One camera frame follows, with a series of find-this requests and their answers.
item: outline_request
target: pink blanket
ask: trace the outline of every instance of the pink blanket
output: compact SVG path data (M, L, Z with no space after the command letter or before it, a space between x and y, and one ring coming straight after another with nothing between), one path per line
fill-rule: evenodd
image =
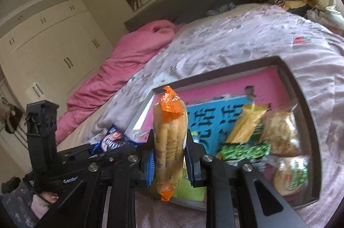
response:
M57 123L56 143L66 139L168 45L174 38L175 30L173 23L158 20L125 35L102 64L99 73L87 79L68 99L68 111Z

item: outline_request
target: bolt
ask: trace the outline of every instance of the bolt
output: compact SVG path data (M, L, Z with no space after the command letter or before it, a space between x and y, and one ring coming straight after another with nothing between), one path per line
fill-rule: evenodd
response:
M252 171L253 167L250 164L244 164L243 169L244 169L244 171Z
M99 166L96 163L94 163L94 162L91 165L88 166L88 170L91 171L91 172L97 171L98 168L99 168Z
M209 154L206 154L206 155L203 155L203 160L206 161L206 162L211 162L214 160L214 157L212 155L209 155Z
M130 156L128 157L128 160L129 160L130 162L136 162L137 160L139 160L139 158L138 158L136 155L130 155Z

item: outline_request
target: bed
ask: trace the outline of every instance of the bed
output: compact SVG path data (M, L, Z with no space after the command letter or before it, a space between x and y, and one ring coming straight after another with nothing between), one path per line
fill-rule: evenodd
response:
M147 15L150 21L171 15L170 7L163 13L163 1L157 3L158 13L154 3L144 9L146 15L140 12L126 25L135 30L149 22L145 20ZM344 196L344 38L277 6L245 4L183 26L165 49L83 122L58 150L95 143L112 123L126 129L154 87L274 55L287 63L299 81L318 125L323 164L321 198L298 213L310 227L323 228ZM136 207L138 227L205 227L204 212L181 210L140 193Z

